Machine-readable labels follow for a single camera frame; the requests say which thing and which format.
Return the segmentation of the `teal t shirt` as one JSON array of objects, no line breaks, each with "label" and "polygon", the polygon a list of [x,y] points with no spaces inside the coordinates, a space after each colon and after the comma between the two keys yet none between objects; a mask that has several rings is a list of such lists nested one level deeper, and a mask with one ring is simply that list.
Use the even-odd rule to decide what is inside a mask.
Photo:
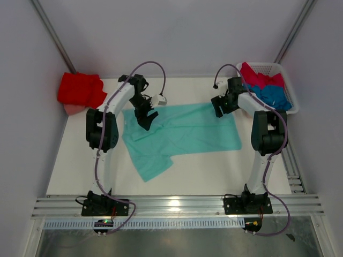
[{"label": "teal t shirt", "polygon": [[123,141],[144,182],[169,169],[176,155],[240,150],[242,142],[232,114],[215,115],[210,103],[171,105],[156,109],[147,131],[133,110],[123,110]]}]

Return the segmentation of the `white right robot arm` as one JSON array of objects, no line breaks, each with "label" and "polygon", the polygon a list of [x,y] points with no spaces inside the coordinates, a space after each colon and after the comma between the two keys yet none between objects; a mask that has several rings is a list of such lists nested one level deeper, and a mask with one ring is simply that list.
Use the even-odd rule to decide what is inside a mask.
[{"label": "white right robot arm", "polygon": [[218,95],[211,103],[218,118],[238,109],[252,117],[251,145],[255,151],[252,172],[240,196],[224,196],[225,214],[272,214],[267,184],[276,158],[288,144],[287,113],[273,110],[261,102],[246,90],[240,77],[216,82],[213,87]]}]

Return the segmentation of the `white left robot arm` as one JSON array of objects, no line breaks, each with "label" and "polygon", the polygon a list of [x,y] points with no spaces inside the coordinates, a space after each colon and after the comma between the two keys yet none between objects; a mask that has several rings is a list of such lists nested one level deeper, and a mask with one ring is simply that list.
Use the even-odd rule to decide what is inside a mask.
[{"label": "white left robot arm", "polygon": [[97,109],[89,109],[86,113],[86,141],[94,154],[95,183],[83,202],[82,216],[109,216],[116,210],[118,216],[128,216],[128,200],[113,200],[111,194],[111,157],[119,139],[117,116],[127,102],[134,107],[134,117],[138,125],[148,131],[158,112],[149,112],[158,99],[144,96],[142,92],[149,83],[143,75],[132,77],[122,75],[118,79],[118,89],[107,101]]}]

